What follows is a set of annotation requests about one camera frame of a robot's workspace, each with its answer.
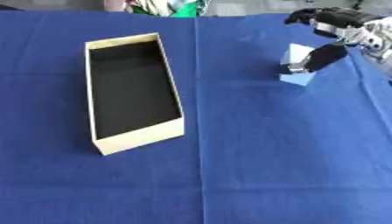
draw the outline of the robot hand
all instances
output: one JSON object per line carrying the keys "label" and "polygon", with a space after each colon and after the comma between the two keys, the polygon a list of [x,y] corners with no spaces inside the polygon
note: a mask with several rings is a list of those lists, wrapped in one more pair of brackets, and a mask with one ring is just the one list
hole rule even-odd
{"label": "robot hand", "polygon": [[366,59],[392,76],[392,17],[350,9],[314,8],[295,11],[284,22],[311,25],[315,34],[337,39],[314,50],[301,63],[285,65],[287,74],[294,74],[291,68],[298,66],[303,71],[317,71],[345,57],[345,46],[360,46]]}

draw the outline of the cardboard box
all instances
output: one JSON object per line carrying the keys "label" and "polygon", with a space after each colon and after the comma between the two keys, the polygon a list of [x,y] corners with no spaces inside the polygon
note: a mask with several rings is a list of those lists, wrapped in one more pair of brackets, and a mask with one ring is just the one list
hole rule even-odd
{"label": "cardboard box", "polygon": [[86,43],[93,143],[103,155],[184,135],[184,113],[157,33]]}

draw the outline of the white block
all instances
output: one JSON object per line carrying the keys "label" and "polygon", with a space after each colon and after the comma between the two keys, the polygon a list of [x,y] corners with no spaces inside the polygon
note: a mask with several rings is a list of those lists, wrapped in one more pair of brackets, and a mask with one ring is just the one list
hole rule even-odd
{"label": "white block", "polygon": [[[284,54],[282,64],[291,64],[301,62],[314,48],[304,45],[290,44],[289,50]],[[294,74],[280,74],[280,81],[306,86],[314,77],[315,73],[294,73]]]}

